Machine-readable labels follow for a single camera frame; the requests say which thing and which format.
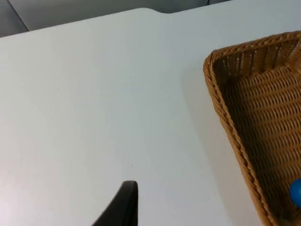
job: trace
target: basket rim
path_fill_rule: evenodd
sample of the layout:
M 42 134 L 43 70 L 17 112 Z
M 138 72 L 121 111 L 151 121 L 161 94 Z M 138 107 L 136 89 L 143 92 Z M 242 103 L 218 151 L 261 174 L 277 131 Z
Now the basket rim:
M 270 210 L 266 198 L 263 195 L 261 186 L 257 180 L 255 170 L 248 158 L 246 149 L 240 139 L 240 136 L 234 126 L 234 122 L 231 119 L 231 115 L 223 100 L 220 87 L 216 82 L 216 75 L 214 73 L 214 63 L 222 58 L 236 53 L 243 53 L 246 51 L 252 51 L 257 48 L 267 47 L 274 44 L 279 44 L 289 40 L 301 41 L 301 31 L 285 32 L 281 34 L 267 36 L 254 41 L 233 45 L 218 50 L 212 51 L 212 53 L 205 59 L 203 65 L 203 72 L 205 76 L 206 85 L 208 87 L 209 94 L 213 101 L 215 111 L 217 112 L 221 124 L 225 129 L 228 139 L 231 143 L 235 156 L 240 166 L 240 170 L 244 176 L 245 182 L 249 189 L 251 198 L 258 212 L 262 222 L 266 225 L 276 226 L 278 225 L 277 219 L 273 216 Z

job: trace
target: white table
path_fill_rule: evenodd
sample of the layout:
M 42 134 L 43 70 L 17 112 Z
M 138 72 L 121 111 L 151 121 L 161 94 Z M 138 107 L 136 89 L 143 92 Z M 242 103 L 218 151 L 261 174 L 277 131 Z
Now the white table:
M 0 39 L 0 225 L 90 226 L 128 179 L 140 226 L 259 225 L 202 65 L 301 29 L 300 9 L 136 9 Z

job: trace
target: wicker basket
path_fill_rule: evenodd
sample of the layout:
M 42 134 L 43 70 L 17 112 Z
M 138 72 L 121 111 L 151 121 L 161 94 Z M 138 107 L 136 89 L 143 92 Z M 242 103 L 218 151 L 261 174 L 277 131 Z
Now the wicker basket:
M 204 74 L 263 224 L 301 225 L 301 32 L 215 50 Z

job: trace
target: brown basket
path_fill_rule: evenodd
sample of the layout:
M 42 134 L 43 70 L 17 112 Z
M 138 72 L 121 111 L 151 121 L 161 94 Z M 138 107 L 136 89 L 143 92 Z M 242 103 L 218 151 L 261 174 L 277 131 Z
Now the brown basket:
M 215 50 L 204 74 L 263 224 L 301 225 L 301 32 Z

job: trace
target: blue ball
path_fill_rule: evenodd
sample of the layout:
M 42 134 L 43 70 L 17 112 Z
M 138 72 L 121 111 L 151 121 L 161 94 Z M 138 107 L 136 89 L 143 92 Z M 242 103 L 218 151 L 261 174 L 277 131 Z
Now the blue ball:
M 301 208 L 301 178 L 292 183 L 290 187 L 290 196 L 296 206 Z

